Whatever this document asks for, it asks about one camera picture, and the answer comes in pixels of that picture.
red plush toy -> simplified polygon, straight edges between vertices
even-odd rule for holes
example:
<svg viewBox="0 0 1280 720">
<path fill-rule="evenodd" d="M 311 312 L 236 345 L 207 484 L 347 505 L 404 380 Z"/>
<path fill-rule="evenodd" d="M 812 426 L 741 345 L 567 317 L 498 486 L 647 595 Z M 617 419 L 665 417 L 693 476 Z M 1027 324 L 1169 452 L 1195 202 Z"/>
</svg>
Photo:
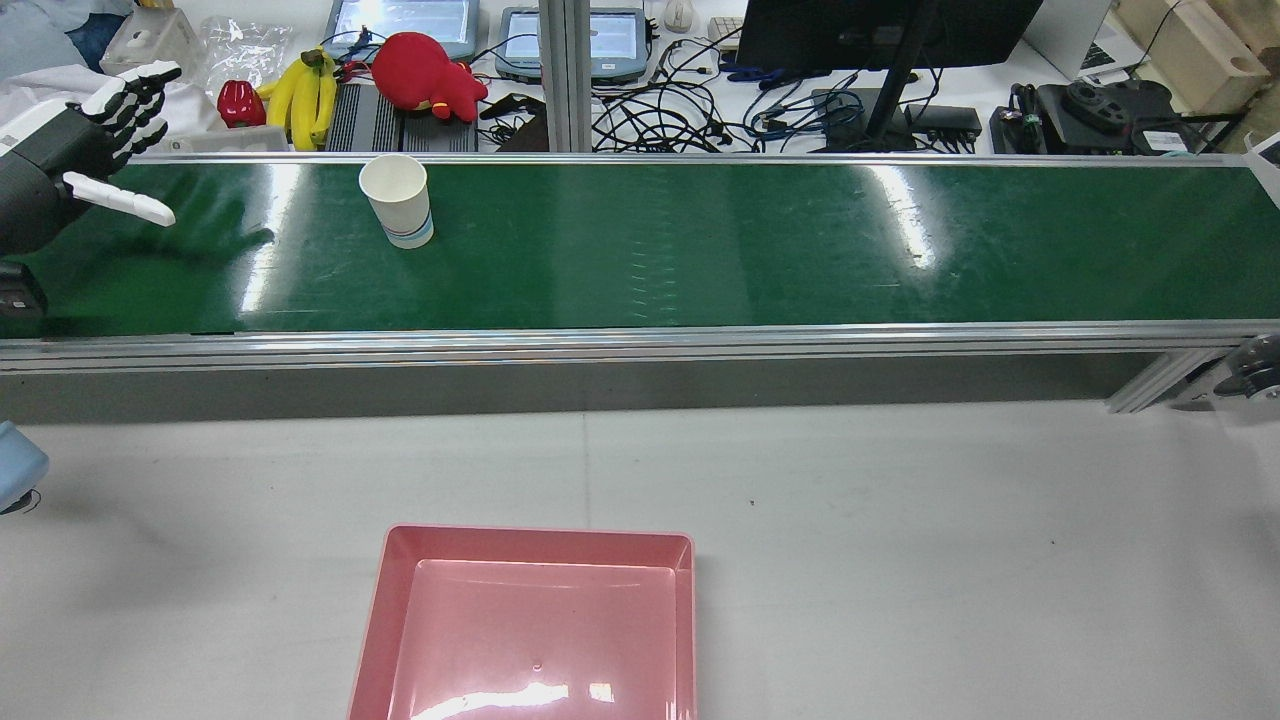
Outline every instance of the red plush toy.
<svg viewBox="0 0 1280 720">
<path fill-rule="evenodd" d="M 453 114 L 462 122 L 475 122 L 476 101 L 489 95 L 466 63 L 451 63 L 444 47 L 420 32 L 388 37 L 370 72 L 374 85 L 392 105 L 402 110 L 430 108 L 442 120 Z"/>
</svg>

plastic bag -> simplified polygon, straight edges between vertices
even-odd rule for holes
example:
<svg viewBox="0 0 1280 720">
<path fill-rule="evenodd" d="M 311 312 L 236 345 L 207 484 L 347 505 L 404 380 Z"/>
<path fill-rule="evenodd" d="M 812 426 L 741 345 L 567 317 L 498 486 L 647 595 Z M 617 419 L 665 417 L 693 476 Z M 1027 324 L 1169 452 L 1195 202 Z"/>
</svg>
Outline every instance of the plastic bag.
<svg viewBox="0 0 1280 720">
<path fill-rule="evenodd" d="M 211 17 L 200 26 L 207 60 L 195 81 L 210 97 L 218 97 L 223 83 L 247 79 L 255 86 L 279 77 L 284 53 L 293 40 L 289 26 L 243 23 L 233 18 Z"/>
</svg>

red object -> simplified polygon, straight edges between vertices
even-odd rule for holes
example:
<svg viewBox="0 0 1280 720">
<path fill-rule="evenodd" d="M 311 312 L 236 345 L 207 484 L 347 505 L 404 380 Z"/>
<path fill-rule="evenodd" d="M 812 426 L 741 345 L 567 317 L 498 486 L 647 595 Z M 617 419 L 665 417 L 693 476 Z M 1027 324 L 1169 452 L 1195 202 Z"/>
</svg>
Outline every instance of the red object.
<svg viewBox="0 0 1280 720">
<path fill-rule="evenodd" d="M 218 114 L 229 128 L 266 124 L 266 108 L 247 79 L 229 79 L 218 94 Z"/>
<path fill-rule="evenodd" d="M 397 525 L 348 720 L 696 720 L 680 534 Z"/>
<path fill-rule="evenodd" d="M 420 32 L 397 32 L 388 37 L 374 56 L 374 85 L 402 110 L 426 110 L 440 118 L 457 115 L 471 123 L 476 101 L 489 90 L 471 76 L 466 63 L 449 61 L 439 42 Z"/>
</svg>

power adapter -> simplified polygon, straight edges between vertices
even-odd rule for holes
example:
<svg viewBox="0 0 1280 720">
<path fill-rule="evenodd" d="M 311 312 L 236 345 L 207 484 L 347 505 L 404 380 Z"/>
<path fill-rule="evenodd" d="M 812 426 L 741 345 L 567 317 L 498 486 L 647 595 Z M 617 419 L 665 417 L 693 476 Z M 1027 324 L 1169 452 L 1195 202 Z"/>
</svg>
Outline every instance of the power adapter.
<svg viewBox="0 0 1280 720">
<path fill-rule="evenodd" d="M 982 135 L 982 120 L 973 108 L 954 108 L 950 105 L 909 105 L 913 133 L 946 132 L 948 135 Z"/>
</svg>

white container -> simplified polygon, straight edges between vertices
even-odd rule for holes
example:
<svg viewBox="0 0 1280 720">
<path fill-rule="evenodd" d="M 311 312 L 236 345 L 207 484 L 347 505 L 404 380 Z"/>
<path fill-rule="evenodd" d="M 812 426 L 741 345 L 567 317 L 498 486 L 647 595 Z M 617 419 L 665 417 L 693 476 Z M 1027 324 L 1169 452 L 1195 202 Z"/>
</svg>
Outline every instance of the white container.
<svg viewBox="0 0 1280 720">
<path fill-rule="evenodd" d="M 102 72 L 118 76 L 155 60 L 173 60 L 191 76 L 204 55 L 205 49 L 182 10 L 134 8 L 106 46 Z"/>
<path fill-rule="evenodd" d="M 412 250 L 435 234 L 426 168 L 408 155 L 379 155 L 360 170 L 360 191 L 374 206 L 387 240 Z"/>
<path fill-rule="evenodd" d="M 287 152 L 284 128 L 257 126 L 192 135 L 166 135 L 147 152 Z"/>
</svg>

